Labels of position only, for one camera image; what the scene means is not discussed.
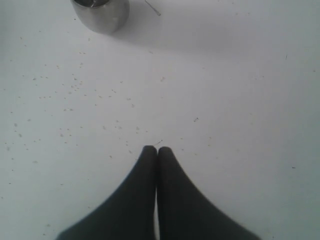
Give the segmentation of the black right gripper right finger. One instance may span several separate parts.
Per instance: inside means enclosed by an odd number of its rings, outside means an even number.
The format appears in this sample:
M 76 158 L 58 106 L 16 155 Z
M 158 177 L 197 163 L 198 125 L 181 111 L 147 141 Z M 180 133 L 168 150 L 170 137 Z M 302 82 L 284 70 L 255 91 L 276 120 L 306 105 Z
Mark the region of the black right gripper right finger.
M 158 150 L 157 205 L 162 240 L 257 240 L 193 184 L 169 147 Z

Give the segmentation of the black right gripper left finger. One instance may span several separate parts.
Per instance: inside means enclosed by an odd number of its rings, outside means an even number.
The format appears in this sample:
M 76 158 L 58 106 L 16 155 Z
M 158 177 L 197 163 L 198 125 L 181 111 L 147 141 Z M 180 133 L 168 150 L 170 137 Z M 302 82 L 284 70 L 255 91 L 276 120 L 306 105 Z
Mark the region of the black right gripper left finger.
M 157 150 L 144 146 L 121 185 L 59 240 L 154 240 Z

